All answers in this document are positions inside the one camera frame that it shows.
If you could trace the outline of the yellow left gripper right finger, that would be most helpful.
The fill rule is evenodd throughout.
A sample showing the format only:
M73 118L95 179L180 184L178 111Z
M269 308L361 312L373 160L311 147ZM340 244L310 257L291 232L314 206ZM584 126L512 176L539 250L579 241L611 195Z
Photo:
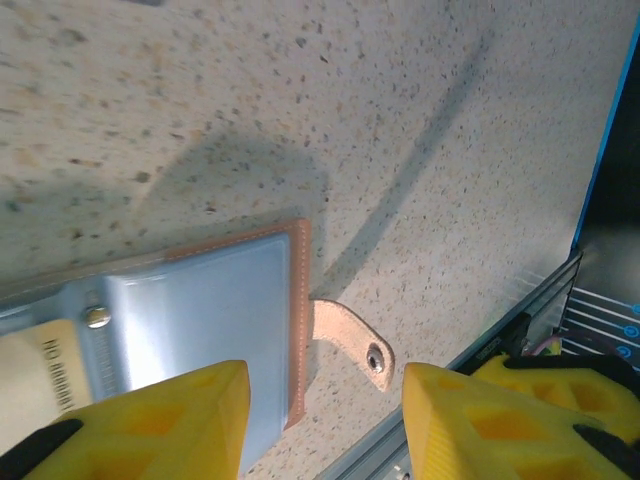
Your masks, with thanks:
M417 479L636 479L628 444L577 411L427 363L404 370L403 420Z

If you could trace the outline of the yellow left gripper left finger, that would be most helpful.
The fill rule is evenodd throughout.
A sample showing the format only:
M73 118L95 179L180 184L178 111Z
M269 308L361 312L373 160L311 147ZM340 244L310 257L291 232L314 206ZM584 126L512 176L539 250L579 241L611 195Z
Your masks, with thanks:
M1 457L4 479L235 479L250 412L227 360L62 415Z

